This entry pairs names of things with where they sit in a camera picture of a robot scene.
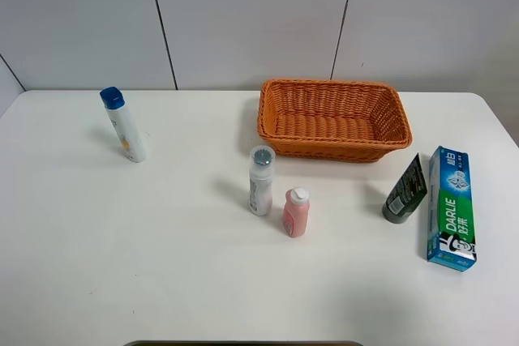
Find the toothpaste box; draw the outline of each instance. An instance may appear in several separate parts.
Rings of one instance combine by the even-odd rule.
[[[469,156],[439,146],[429,161],[427,261],[466,271],[476,262]]]

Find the blue cap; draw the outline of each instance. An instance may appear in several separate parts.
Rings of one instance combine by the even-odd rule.
[[[124,106],[122,93],[116,87],[105,88],[99,94],[107,109],[119,109]]]

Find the basket rim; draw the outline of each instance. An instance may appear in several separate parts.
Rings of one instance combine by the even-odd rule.
[[[367,87],[378,87],[383,88],[389,91],[397,104],[398,113],[401,117],[401,122],[404,125],[405,137],[403,139],[397,141],[379,141],[379,140],[369,140],[369,139],[351,139],[351,138],[329,138],[329,137],[298,137],[298,136],[286,136],[286,135],[276,135],[269,134],[264,128],[264,97],[265,93],[268,89],[275,83],[319,83],[323,85],[365,85]],[[407,119],[407,115],[405,114],[404,107],[401,103],[401,99],[398,95],[398,92],[395,88],[391,87],[386,83],[376,82],[376,81],[360,81],[360,80],[319,80],[319,79],[269,79],[265,81],[263,87],[261,88],[261,95],[259,98],[259,109],[258,109],[258,120],[257,120],[257,130],[258,134],[261,138],[266,141],[278,142],[298,142],[302,141],[308,146],[342,146],[342,147],[376,147],[378,149],[384,150],[397,150],[408,147],[413,141],[413,135],[411,134],[409,120]]]

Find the tube cap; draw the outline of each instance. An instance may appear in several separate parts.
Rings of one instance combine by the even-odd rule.
[[[309,198],[310,194],[308,194],[308,191],[300,186],[290,191],[290,201],[296,206],[304,206],[308,203]]]
[[[107,109],[119,109],[124,106],[122,93],[116,87],[105,88],[99,94]]]

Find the white table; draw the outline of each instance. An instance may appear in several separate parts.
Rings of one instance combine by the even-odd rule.
[[[98,92],[27,92],[0,119],[0,344],[355,340],[519,344],[519,149],[478,96],[402,93],[413,144],[374,164],[278,158],[247,210],[258,92],[124,92],[152,148],[125,159]],[[478,262],[428,263],[427,205],[380,215],[417,152],[468,152]],[[311,194],[307,234],[279,225]]]

